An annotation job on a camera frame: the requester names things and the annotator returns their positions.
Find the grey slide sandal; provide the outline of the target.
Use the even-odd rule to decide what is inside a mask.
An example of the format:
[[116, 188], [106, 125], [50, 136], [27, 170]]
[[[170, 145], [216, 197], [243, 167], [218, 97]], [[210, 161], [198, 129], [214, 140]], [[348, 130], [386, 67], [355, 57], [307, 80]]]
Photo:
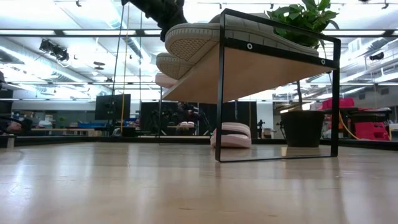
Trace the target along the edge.
[[158, 54], [156, 65], [162, 73], [175, 80], [181, 79], [193, 67], [193, 63], [179, 59], [170, 53]]
[[[274, 34], [273, 27], [240, 17], [225, 16], [225, 36], [252, 44], [318, 56], [317, 50]], [[219, 41], [220, 15], [217, 15], [208, 23], [184, 23], [173, 26], [165, 35], [165, 48], [181, 60], [197, 63]]]

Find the black aluminium table frame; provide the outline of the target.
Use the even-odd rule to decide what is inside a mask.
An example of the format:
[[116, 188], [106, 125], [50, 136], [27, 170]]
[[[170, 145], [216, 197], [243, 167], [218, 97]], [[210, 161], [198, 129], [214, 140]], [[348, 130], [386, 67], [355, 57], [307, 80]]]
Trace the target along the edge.
[[[88, 137], [88, 136], [11, 136], [14, 146], [38, 146], [46, 144], [70, 144], [78, 142], [127, 142], [127, 143], [156, 143], [156, 144], [210, 144], [209, 138], [131, 138], [131, 137]], [[365, 141], [340, 139], [341, 147], [357, 147], [398, 152], [398, 142], [394, 141]]]

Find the green plant in black pot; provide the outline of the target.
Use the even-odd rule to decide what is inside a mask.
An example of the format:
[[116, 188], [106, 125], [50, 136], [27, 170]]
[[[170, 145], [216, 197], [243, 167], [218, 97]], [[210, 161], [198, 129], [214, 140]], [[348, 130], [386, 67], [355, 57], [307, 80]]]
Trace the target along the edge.
[[[271, 20], [295, 26], [301, 29], [322, 33], [337, 12], [330, 10], [330, 0], [301, 0], [301, 4], [280, 7], [267, 14]], [[325, 41], [302, 35], [290, 30], [274, 27], [274, 33], [296, 44], [317, 50], [325, 46]], [[280, 126], [283, 127], [289, 147], [318, 147], [322, 135], [324, 113], [303, 110], [300, 82], [296, 81], [299, 108], [281, 114]]]

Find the pink slide sandal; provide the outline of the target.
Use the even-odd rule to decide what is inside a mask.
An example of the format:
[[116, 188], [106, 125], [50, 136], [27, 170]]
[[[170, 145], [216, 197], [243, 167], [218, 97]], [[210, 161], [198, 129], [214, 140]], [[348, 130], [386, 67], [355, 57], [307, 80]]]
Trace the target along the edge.
[[252, 144], [249, 126], [242, 123], [222, 124], [221, 147], [250, 148]]
[[176, 79], [170, 78], [163, 73], [157, 73], [155, 75], [155, 83], [163, 88], [172, 88], [177, 82]]

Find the wooden shelf with black frame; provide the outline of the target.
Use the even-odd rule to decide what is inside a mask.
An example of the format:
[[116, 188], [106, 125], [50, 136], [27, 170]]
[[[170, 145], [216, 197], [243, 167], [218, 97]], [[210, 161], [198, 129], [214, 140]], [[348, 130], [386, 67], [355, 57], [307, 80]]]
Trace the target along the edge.
[[[225, 36], [225, 16], [278, 27], [333, 44], [333, 58], [314, 57]], [[220, 14], [220, 41], [170, 88], [164, 99], [217, 105], [215, 159], [223, 160], [221, 135], [223, 104], [245, 96], [330, 72], [332, 81], [330, 157], [338, 155], [340, 118], [341, 40], [265, 17], [225, 9]]]

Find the red and black cart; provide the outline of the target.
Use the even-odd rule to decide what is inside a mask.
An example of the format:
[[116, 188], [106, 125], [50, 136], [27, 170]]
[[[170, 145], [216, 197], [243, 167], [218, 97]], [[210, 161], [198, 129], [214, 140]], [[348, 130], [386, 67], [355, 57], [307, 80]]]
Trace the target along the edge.
[[354, 135], [358, 139], [390, 141], [390, 108], [361, 108], [350, 113]]

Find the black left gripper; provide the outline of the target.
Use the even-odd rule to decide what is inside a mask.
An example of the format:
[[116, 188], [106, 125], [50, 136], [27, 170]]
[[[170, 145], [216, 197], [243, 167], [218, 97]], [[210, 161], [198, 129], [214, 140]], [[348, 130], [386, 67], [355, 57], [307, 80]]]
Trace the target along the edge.
[[146, 16], [156, 21], [162, 29], [160, 39], [165, 42], [168, 30], [176, 25], [186, 23], [183, 13], [185, 0], [129, 0]]

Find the distant wooden table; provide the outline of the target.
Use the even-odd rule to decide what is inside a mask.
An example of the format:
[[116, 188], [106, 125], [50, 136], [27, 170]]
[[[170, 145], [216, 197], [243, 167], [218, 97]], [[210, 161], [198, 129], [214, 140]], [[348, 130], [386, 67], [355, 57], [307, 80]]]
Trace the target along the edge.
[[88, 136], [100, 137], [103, 135], [102, 131], [86, 128], [33, 128], [28, 133], [29, 136]]

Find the distant black robot arms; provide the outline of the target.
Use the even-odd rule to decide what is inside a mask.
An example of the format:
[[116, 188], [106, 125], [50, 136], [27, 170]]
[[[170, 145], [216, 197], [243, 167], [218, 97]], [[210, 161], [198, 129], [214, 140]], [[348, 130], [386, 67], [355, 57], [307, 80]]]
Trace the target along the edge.
[[142, 103], [141, 128], [155, 136], [212, 136], [211, 105], [187, 102]]

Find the black partition panel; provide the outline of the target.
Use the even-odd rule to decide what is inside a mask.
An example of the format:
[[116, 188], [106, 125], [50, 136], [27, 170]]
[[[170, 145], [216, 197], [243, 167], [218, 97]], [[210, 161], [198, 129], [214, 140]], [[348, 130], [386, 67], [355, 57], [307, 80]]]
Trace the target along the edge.
[[[158, 103], [159, 101], [154, 102], [142, 102], [142, 103]], [[213, 120], [214, 128], [216, 129], [217, 122], [217, 105], [216, 104], [207, 104], [207, 103], [199, 103], [205, 105], [211, 105], [213, 107], [212, 110], [207, 110], [207, 116]], [[232, 123], [242, 123], [249, 126], [252, 135], [256, 135], [257, 131], [257, 104], [253, 101], [232, 101], [223, 104], [223, 114], [222, 121], [232, 122]], [[142, 112], [140, 111], [139, 118], [139, 127], [141, 131], [146, 135], [151, 135], [147, 131], [141, 128], [142, 125]]]

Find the black ceiling spotlights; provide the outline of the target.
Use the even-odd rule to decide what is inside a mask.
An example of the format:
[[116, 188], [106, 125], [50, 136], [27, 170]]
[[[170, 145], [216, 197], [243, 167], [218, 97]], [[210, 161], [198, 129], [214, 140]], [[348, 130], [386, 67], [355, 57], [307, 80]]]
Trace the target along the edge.
[[54, 44], [46, 39], [41, 41], [39, 49], [43, 51], [43, 53], [50, 54], [55, 57], [60, 62], [67, 62], [70, 58], [66, 48]]

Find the black monitor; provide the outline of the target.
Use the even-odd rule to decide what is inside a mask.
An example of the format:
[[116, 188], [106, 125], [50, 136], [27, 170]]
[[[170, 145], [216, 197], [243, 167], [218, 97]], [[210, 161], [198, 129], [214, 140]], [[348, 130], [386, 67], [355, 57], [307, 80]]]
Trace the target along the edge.
[[95, 120], [129, 119], [130, 106], [130, 94], [97, 96]]

